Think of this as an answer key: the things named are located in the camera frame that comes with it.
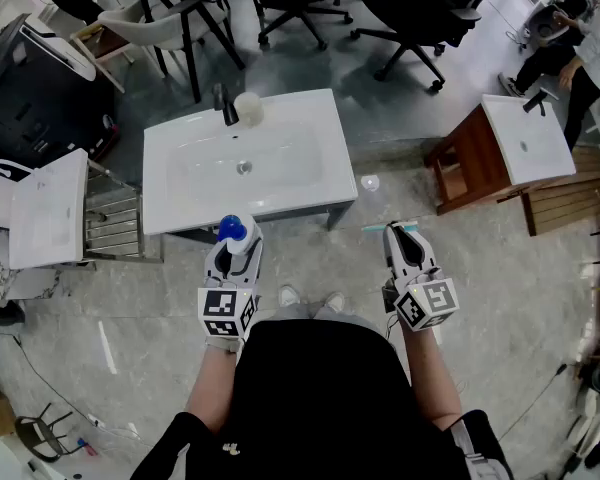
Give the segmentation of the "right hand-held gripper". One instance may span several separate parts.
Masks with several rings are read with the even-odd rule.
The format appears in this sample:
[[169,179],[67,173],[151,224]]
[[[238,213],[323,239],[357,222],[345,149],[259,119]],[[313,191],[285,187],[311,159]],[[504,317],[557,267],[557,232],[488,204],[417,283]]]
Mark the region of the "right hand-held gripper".
[[459,309],[453,280],[438,267],[431,244],[413,227],[399,222],[383,232],[387,266],[393,274],[426,271],[409,279],[389,279],[382,287],[385,312],[395,312],[411,331],[440,325]]

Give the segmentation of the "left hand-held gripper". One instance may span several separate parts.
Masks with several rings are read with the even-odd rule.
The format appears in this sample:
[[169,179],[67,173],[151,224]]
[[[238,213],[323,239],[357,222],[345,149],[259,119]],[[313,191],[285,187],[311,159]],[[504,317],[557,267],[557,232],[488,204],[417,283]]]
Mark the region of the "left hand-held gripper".
[[[233,256],[233,278],[256,282],[263,252],[261,237],[243,254]],[[205,284],[198,289],[198,319],[208,338],[244,340],[256,314],[258,291],[255,285],[240,286],[227,277],[227,241],[218,241],[204,261]]]

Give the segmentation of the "blue-capped white bottle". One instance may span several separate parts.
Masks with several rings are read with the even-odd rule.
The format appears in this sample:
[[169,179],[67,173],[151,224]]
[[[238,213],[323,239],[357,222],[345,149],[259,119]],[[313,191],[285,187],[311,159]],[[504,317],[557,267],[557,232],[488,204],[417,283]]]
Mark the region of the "blue-capped white bottle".
[[248,213],[226,215],[220,221],[217,240],[225,242],[232,255],[245,255],[257,237],[256,222]]

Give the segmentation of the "teal toothbrush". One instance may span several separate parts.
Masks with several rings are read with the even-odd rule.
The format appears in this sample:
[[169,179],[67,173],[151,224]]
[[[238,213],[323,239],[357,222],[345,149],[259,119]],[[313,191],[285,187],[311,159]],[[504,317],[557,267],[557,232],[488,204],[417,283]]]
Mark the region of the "teal toothbrush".
[[[370,225],[370,226],[365,226],[362,228],[363,232],[381,232],[383,231],[387,226],[387,224],[377,224],[377,225]],[[399,225],[405,230],[405,231],[417,231],[418,230],[418,223],[416,221],[405,221],[405,222],[400,222]]]

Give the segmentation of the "person's right forearm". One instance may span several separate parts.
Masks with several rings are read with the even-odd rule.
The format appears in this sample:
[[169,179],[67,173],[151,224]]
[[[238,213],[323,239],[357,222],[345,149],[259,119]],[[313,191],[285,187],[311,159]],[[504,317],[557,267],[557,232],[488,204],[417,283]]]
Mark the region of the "person's right forearm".
[[411,385],[423,416],[440,430],[462,416],[460,396],[432,329],[412,331],[400,321]]

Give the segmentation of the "person's left forearm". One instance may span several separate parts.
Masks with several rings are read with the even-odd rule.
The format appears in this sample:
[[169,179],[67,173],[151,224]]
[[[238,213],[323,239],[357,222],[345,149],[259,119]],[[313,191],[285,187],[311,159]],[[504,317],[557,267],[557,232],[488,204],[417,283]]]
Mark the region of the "person's left forearm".
[[217,434],[228,420],[234,390],[239,339],[208,337],[185,410]]

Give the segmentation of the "grey metal sink stand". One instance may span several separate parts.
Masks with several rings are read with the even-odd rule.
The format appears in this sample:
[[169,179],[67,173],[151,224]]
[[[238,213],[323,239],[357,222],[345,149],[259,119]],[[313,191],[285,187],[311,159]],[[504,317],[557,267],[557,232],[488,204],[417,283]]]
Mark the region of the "grey metal sink stand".
[[[279,220],[288,220],[292,218],[309,217],[313,215],[327,214],[328,218],[325,223],[325,229],[331,231],[341,220],[343,215],[349,210],[353,202],[343,202],[322,206],[315,206],[310,208],[302,208],[289,210],[284,212],[271,213],[264,216],[258,216],[255,218],[257,224],[275,222]],[[194,242],[200,242],[204,244],[214,245],[217,240],[216,231],[219,229],[218,224],[204,225],[201,227],[194,227],[181,231],[167,231],[167,235],[180,237],[183,239],[191,240]]]

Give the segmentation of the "person's grey trousers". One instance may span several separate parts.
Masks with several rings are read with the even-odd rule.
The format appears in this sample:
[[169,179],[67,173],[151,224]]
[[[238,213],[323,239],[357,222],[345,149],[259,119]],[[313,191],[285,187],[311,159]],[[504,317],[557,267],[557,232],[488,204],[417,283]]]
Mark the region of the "person's grey trousers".
[[267,318],[267,321],[282,321],[282,320],[324,320],[335,321],[340,323],[348,323],[358,325],[377,333],[380,333],[379,328],[372,322],[357,315],[348,314],[343,311],[336,311],[327,304],[323,304],[319,309],[313,310],[309,305],[303,303],[295,303],[289,306],[281,307],[275,314]]

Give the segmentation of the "large white sink basin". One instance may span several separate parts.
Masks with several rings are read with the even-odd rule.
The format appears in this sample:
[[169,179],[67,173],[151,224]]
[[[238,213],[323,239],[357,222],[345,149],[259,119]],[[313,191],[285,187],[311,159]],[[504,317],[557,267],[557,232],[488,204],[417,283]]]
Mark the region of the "large white sink basin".
[[[209,109],[144,131],[143,224],[148,235],[357,198],[330,89],[262,98],[264,120],[227,127]],[[239,175],[236,165],[250,161]]]

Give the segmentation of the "brown wooden cabinet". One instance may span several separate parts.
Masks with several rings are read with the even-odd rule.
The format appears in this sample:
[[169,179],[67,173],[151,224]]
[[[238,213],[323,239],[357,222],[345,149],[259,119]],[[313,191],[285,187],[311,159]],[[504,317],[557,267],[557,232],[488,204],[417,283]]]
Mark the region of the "brown wooden cabinet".
[[477,106],[424,157],[435,175],[441,216],[478,203],[499,203],[518,197],[531,184],[516,183],[484,108]]

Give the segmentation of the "metal bar rack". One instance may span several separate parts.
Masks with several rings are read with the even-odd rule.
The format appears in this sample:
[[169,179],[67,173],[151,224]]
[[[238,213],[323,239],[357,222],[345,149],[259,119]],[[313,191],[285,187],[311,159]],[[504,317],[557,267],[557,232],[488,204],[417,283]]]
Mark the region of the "metal bar rack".
[[83,260],[164,262],[164,243],[145,235],[139,186],[89,160],[84,194]]

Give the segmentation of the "black curved faucet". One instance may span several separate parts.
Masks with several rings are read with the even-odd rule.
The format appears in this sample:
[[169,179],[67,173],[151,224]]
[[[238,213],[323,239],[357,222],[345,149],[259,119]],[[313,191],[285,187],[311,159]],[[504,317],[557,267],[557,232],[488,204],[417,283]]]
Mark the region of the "black curved faucet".
[[237,124],[239,117],[227,87],[223,83],[216,83],[212,89],[212,95],[214,109],[222,112],[225,125],[230,127]]

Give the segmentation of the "translucent white cup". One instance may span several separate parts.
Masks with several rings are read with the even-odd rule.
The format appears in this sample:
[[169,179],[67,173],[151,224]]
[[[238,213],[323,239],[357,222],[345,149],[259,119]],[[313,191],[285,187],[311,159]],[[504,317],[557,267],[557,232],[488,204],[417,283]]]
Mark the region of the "translucent white cup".
[[248,128],[258,126],[264,120],[264,106],[261,98],[253,92],[243,92],[234,100],[239,122]]

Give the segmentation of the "wooden pallet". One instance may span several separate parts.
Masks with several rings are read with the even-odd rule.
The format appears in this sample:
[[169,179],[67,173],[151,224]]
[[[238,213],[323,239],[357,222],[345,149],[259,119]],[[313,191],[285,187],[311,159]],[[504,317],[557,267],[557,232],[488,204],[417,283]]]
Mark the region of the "wooden pallet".
[[576,146],[576,173],[522,195],[529,235],[542,235],[589,217],[600,217],[600,146]]

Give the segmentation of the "person's black shirt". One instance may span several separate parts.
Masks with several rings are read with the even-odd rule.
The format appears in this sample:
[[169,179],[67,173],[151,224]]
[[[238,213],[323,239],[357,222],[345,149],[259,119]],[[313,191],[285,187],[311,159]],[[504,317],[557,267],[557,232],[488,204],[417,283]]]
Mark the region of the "person's black shirt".
[[324,320],[256,323],[220,432],[178,413],[131,480],[178,461],[185,480],[513,480],[483,411],[440,430],[381,334]]

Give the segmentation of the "flat white basin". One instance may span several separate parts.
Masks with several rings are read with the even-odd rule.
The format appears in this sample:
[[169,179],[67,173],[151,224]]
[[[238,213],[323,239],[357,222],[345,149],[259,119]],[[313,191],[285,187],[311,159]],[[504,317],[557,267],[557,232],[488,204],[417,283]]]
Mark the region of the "flat white basin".
[[84,259],[87,171],[88,155],[77,149],[15,184],[9,219],[12,269]]

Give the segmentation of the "black angled faucet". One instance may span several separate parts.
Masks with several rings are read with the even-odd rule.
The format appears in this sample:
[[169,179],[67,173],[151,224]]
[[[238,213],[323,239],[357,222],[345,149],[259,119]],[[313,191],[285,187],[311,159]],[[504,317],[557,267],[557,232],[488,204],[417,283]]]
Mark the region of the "black angled faucet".
[[530,114],[533,109],[538,108],[542,117],[546,116],[544,100],[549,96],[549,93],[544,89],[540,89],[531,99],[529,99],[522,109],[525,113]]

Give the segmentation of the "black machine housing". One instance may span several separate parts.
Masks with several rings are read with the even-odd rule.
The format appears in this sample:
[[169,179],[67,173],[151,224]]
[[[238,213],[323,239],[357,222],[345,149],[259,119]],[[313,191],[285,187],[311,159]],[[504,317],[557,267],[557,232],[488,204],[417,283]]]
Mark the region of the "black machine housing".
[[115,88],[31,14],[0,32],[0,159],[42,167],[75,149],[97,160],[118,140]]

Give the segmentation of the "light wooden stool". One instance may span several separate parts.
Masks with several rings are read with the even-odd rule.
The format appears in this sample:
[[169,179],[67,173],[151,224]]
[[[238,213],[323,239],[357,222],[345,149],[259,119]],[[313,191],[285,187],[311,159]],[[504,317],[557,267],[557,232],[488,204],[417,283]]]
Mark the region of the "light wooden stool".
[[121,56],[128,65],[132,65],[135,59],[128,53],[131,44],[98,21],[72,33],[70,39],[95,68],[124,94],[123,85],[106,67],[106,63]]

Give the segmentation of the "beige dining chair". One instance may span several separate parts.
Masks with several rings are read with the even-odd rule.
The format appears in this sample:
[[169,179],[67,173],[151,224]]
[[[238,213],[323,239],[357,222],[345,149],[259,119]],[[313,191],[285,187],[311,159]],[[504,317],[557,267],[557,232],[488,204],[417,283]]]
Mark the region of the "beige dining chair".
[[237,68],[245,68],[245,63],[234,48],[225,10],[202,1],[181,1],[168,8],[163,16],[149,19],[147,8],[148,0],[139,0],[118,10],[102,12],[99,22],[133,45],[153,47],[160,51],[183,51],[196,103],[201,101],[201,92],[193,57],[194,42],[211,32]]

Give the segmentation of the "black metal stool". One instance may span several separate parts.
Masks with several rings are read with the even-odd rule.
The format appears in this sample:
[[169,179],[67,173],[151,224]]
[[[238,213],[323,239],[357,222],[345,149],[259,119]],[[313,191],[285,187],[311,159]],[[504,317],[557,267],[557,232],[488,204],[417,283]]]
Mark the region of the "black metal stool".
[[18,416],[14,422],[16,436],[25,448],[37,459],[45,463],[55,463],[62,457],[70,456],[86,447],[85,444],[68,448],[62,442],[67,435],[56,435],[54,427],[69,418],[73,412],[70,411],[52,422],[46,422],[44,416],[52,406],[47,404],[39,416]]

